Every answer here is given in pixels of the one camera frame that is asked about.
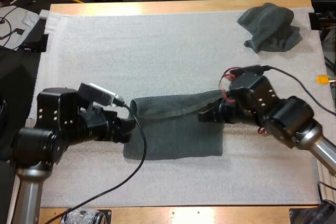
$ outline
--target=wooden table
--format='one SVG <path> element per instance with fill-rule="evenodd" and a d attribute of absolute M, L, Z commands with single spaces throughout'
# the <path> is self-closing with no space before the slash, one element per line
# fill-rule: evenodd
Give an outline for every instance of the wooden table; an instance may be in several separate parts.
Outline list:
<path fill-rule="evenodd" d="M 272 2 L 287 8 L 311 6 L 310 0 L 209 0 L 57 4 L 51 5 L 50 11 L 81 16 L 124 16 L 241 10 L 260 6 L 265 2 Z M 112 212 L 113 224 L 289 224 L 289 208 L 301 207 L 313 206 L 116 207 L 109 209 Z M 45 223 L 64 210 L 65 208 L 42 208 L 40 223 Z"/>

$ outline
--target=white towel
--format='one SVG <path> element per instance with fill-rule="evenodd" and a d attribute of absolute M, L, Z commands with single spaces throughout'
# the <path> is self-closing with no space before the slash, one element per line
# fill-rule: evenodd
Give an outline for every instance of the white towel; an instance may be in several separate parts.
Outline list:
<path fill-rule="evenodd" d="M 95 83 L 132 99 L 200 93 L 217 88 L 233 66 L 272 65 L 297 76 L 327 108 L 333 109 L 317 31 L 308 12 L 293 9 L 292 23 L 303 40 L 289 52 L 260 52 L 244 47 L 251 34 L 237 24 L 244 11 L 125 17 L 62 17 L 50 13 L 47 52 L 42 53 L 36 95 L 48 87 L 78 88 Z M 266 76 L 281 98 L 296 95 L 314 109 L 324 134 L 333 140 L 335 118 L 320 108 L 292 79 Z M 118 110 L 126 117 L 125 110 Z M 121 144 L 88 142 L 71 146 L 43 189 L 43 207 L 70 207 L 126 178 L 138 165 L 122 156 Z M 312 155 L 290 150 L 257 127 L 226 125 L 221 157 L 147 161 L 118 190 L 88 206 L 164 206 L 222 204 L 315 204 L 318 202 Z"/>

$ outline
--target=gray towel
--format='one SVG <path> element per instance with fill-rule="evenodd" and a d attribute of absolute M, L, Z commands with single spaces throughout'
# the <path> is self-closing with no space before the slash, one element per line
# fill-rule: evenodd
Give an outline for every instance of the gray towel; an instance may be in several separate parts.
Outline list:
<path fill-rule="evenodd" d="M 265 3 L 244 12 L 237 22 L 253 35 L 244 45 L 255 53 L 286 52 L 302 40 L 300 28 L 290 25 L 293 18 L 290 9 Z"/>
<path fill-rule="evenodd" d="M 131 101 L 144 129 L 148 160 L 183 157 L 221 156 L 223 124 L 201 123 L 198 112 L 222 97 L 219 90 L 162 97 L 138 98 Z M 141 159 L 143 143 L 138 128 L 124 145 L 124 157 Z"/>

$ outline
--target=red wire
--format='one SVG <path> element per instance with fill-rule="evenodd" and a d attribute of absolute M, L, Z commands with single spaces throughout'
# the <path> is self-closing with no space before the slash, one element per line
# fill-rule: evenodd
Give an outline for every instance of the red wire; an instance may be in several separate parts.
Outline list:
<path fill-rule="evenodd" d="M 236 69 L 239 69 L 239 68 L 229 68 L 229 69 L 226 69 L 223 75 L 225 75 L 226 73 L 230 72 L 231 70 L 236 70 Z"/>
<path fill-rule="evenodd" d="M 219 81 L 219 89 L 220 89 L 221 92 L 222 92 L 222 95 L 223 95 L 224 100 L 227 101 L 227 102 L 229 102 L 229 103 L 233 103 L 233 102 L 235 102 L 235 100 L 230 99 L 229 97 L 227 97 L 226 91 L 225 91 L 225 89 L 224 89 L 224 87 L 223 87 L 223 84 L 222 84 L 222 79 L 223 79 L 223 78 L 225 78 L 225 79 L 227 79 L 227 80 L 229 80 L 229 81 L 232 81 L 233 79 L 236 78 L 236 76 L 235 76 L 233 73 L 229 73 L 229 74 L 224 73 L 224 74 L 222 75 L 222 78 L 221 78 L 220 81 Z"/>
<path fill-rule="evenodd" d="M 259 127 L 257 132 L 258 132 L 258 134 L 261 134 L 263 136 L 268 136 L 269 135 L 269 133 L 266 131 L 266 129 L 262 128 L 262 127 Z"/>

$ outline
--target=dark gray cloth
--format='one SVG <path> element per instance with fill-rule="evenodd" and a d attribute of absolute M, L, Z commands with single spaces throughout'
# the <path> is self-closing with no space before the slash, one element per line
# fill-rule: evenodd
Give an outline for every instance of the dark gray cloth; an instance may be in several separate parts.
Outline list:
<path fill-rule="evenodd" d="M 292 10 L 272 3 L 247 10 L 237 21 L 253 35 L 244 46 L 252 48 L 255 53 L 292 49 L 302 40 L 300 28 L 290 25 L 293 18 Z"/>
<path fill-rule="evenodd" d="M 209 103 L 222 97 L 219 90 L 163 97 L 138 98 L 131 101 L 148 142 L 148 160 L 183 157 L 221 156 L 223 125 L 202 123 L 197 114 Z M 136 127 L 129 143 L 124 145 L 124 157 L 141 159 L 143 141 Z"/>

